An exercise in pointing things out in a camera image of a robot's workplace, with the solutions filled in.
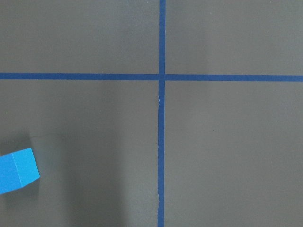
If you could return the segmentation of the blue cube block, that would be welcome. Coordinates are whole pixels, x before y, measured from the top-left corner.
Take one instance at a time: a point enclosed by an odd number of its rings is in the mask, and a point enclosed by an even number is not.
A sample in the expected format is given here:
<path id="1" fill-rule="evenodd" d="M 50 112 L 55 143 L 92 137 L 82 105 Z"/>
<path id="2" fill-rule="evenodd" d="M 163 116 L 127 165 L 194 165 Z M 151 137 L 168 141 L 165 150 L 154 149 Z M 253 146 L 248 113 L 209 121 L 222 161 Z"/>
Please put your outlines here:
<path id="1" fill-rule="evenodd" d="M 31 148 L 0 157 L 0 193 L 21 189 L 40 178 Z"/>

